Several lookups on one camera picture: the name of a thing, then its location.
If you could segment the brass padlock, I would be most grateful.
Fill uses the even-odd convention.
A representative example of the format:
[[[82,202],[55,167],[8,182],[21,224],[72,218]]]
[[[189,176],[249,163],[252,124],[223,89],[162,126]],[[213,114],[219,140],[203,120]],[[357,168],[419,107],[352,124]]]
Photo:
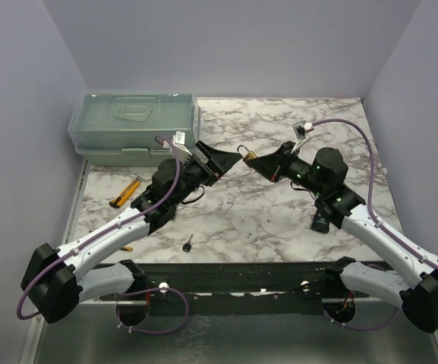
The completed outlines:
[[[257,155],[243,144],[237,147],[237,152],[241,155],[244,162],[249,162],[257,158]]]

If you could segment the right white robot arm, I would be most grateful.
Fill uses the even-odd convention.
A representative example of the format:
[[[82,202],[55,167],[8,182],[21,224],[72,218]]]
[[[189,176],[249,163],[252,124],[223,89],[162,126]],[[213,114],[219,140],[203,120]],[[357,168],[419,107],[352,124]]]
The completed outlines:
[[[342,297],[349,291],[362,292],[401,309],[424,332],[438,329],[438,256],[381,220],[345,184],[348,166],[339,150],[319,149],[313,162],[308,163],[298,157],[293,142],[286,142],[268,155],[249,152],[244,163],[273,183],[287,178],[310,191],[323,218],[359,239],[393,270],[377,271],[353,259],[344,259],[338,270],[325,278],[330,295]]]

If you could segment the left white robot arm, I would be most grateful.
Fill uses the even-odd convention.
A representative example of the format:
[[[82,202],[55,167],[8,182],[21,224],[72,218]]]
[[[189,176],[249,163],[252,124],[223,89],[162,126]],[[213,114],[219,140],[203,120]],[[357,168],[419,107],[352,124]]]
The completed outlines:
[[[109,294],[137,299],[144,289],[134,263],[117,263],[103,270],[97,265],[122,247],[143,239],[175,218],[177,207],[199,187],[211,187],[223,177],[241,155],[214,149],[202,141],[196,151],[179,148],[166,138],[172,157],[159,164],[146,189],[120,215],[85,237],[53,248],[37,247],[30,258],[20,287],[17,317],[25,300],[36,314],[55,323],[74,310],[81,301]]]

